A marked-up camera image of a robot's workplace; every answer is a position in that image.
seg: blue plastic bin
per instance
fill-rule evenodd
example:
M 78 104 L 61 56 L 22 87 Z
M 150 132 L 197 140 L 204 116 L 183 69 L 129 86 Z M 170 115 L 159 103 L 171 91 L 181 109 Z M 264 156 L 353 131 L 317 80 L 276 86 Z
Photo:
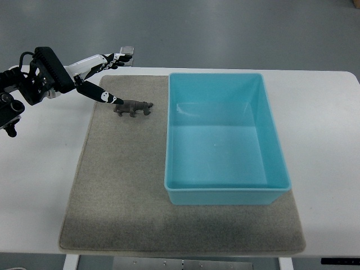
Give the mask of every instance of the blue plastic bin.
M 264 205 L 291 188 L 261 74 L 170 74 L 165 188 L 176 205 Z

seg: gray floor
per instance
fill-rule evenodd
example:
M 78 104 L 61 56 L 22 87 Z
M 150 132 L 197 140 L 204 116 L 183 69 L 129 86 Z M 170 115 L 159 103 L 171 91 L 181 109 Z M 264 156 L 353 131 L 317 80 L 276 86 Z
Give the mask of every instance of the gray floor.
M 134 66 L 342 70 L 360 80 L 360 10 L 352 0 L 22 0 L 0 5 L 0 71 L 38 46 L 51 47 L 64 65 L 133 46 Z M 101 262 L 84 257 L 80 263 L 87 259 Z M 333 269 L 316 268 L 319 263 L 309 259 L 294 265 Z
M 0 269 L 23 267 L 27 270 L 62 270 L 64 254 L 0 253 Z

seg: robotic arm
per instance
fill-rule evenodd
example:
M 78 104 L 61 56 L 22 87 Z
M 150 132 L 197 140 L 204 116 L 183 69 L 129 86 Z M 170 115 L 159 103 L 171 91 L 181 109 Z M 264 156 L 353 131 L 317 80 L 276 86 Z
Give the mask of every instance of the robotic arm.
M 120 53 L 94 55 L 67 67 L 63 67 L 49 47 L 37 47 L 34 53 L 24 52 L 18 67 L 0 73 L 0 129 L 5 129 L 10 137 L 16 136 L 15 124 L 19 122 L 25 106 L 10 94 L 15 90 L 19 90 L 30 105 L 41 102 L 44 97 L 54 98 L 75 88 L 95 101 L 123 104 L 123 100 L 86 79 L 103 70 L 131 65 L 133 52 L 133 47 L 122 47 Z M 21 71 L 25 55 L 33 57 L 29 73 Z

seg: white table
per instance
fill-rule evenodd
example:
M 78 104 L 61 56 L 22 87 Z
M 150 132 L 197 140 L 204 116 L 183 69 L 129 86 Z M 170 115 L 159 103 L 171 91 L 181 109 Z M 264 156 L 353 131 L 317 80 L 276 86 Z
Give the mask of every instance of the white table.
M 122 67 L 90 81 L 172 72 L 263 74 L 307 242 L 297 257 L 360 256 L 360 85 L 353 74 Z M 93 101 L 72 91 L 30 106 L 13 95 L 26 109 L 16 138 L 0 132 L 0 252 L 59 253 Z

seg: gray toy rhinoceros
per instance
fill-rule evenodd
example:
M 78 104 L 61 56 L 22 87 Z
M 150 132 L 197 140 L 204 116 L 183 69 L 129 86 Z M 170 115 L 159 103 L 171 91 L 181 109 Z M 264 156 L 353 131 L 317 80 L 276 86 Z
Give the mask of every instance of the gray toy rhinoceros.
M 143 110 L 144 115 L 149 115 L 151 108 L 154 104 L 147 102 L 140 102 L 136 100 L 124 100 L 124 104 L 117 104 L 115 106 L 114 112 L 118 113 L 119 116 L 123 116 L 123 113 L 130 113 L 131 117 L 135 117 L 137 110 Z

